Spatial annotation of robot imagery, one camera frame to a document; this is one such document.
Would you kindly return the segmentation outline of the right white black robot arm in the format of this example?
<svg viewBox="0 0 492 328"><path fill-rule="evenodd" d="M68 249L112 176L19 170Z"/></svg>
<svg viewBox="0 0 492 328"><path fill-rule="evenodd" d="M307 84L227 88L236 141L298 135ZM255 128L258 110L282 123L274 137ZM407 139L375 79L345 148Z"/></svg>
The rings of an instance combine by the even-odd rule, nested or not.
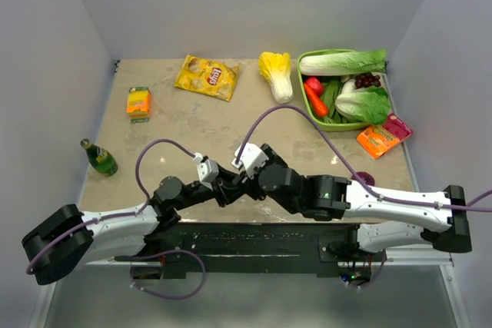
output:
<svg viewBox="0 0 492 328"><path fill-rule="evenodd" d="M472 250L462 187L419 193L367 186L344 177L303 176L267 145L238 148L232 164L290 214L320 221L381 220L380 225L360 225L357 234L343 241L342 250L349 260L411 244L430 244L447 253Z"/></svg>

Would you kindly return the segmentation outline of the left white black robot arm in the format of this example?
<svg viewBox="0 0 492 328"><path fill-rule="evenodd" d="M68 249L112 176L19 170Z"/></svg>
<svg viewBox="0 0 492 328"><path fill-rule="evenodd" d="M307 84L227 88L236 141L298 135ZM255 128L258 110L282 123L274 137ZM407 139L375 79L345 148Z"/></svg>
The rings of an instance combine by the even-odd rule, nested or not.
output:
<svg viewBox="0 0 492 328"><path fill-rule="evenodd" d="M219 168L190 184L166 177L142 205L123 210L83 212L75 204L64 205L22 239L26 272L43 286L92 261L123 256L152 260L159 242L151 235L177 224L179 210L208 200L222 207L232 204L246 194L248 184L245 173Z"/></svg>

